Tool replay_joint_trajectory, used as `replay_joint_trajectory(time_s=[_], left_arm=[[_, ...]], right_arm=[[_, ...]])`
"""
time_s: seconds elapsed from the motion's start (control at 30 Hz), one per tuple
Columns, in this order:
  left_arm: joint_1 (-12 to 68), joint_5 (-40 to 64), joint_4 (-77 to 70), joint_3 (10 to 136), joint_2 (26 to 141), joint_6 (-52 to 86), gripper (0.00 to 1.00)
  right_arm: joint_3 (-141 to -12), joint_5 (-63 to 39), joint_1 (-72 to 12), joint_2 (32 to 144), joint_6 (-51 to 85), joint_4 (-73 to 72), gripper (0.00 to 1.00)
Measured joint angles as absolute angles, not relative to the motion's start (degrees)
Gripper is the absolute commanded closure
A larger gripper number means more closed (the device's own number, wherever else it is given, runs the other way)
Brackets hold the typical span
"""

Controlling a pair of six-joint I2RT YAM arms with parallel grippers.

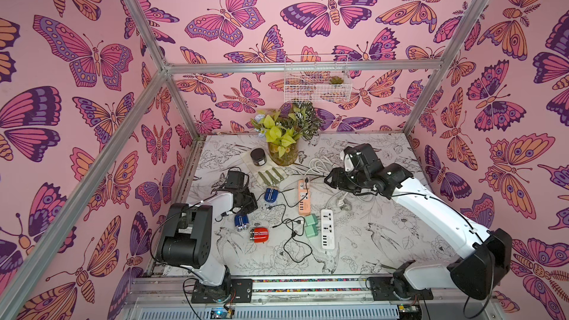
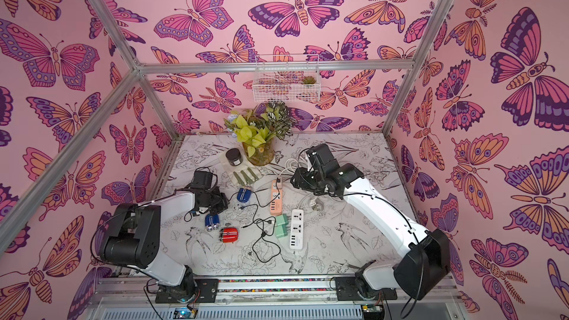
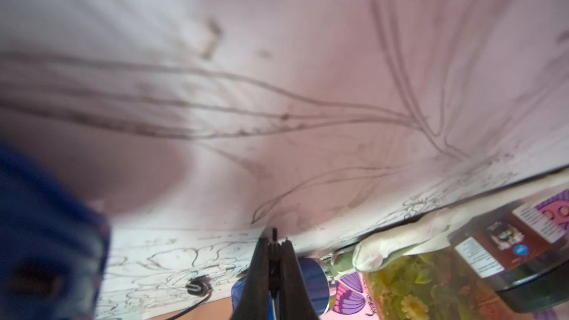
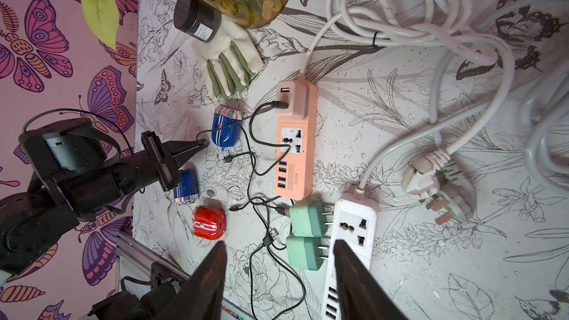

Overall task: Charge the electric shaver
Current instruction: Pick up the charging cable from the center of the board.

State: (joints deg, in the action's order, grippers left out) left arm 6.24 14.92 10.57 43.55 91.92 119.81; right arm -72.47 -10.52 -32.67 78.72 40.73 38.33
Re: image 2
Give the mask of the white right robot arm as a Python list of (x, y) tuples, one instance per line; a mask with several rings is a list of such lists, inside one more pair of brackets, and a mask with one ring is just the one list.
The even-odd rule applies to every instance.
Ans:
[(382, 290), (400, 289), (420, 301), (450, 272), (450, 241), (439, 229), (429, 231), (388, 201), (353, 164), (340, 165), (329, 146), (304, 149), (306, 167), (298, 167), (290, 183), (315, 196), (330, 196), (359, 210), (386, 237), (399, 255), (395, 265), (369, 262), (355, 273), (364, 299)]

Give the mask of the pink power strip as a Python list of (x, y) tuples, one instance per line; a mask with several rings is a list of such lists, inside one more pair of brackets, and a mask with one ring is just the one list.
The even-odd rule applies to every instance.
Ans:
[(269, 203), (269, 211), (271, 216), (280, 216), (282, 214), (283, 188), (280, 178), (273, 180), (271, 185), (271, 201)]

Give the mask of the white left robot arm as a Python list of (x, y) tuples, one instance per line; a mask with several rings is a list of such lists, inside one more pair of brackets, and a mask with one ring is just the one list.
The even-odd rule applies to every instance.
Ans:
[(101, 241), (95, 250), (109, 265), (130, 268), (157, 281), (157, 302), (213, 302), (216, 285), (195, 280), (187, 265), (161, 249), (161, 224), (174, 216), (204, 216), (204, 231), (211, 236), (221, 226), (219, 214), (228, 209), (228, 198), (217, 185), (210, 169), (199, 168), (189, 185), (173, 194), (135, 204), (121, 204), (99, 230)]

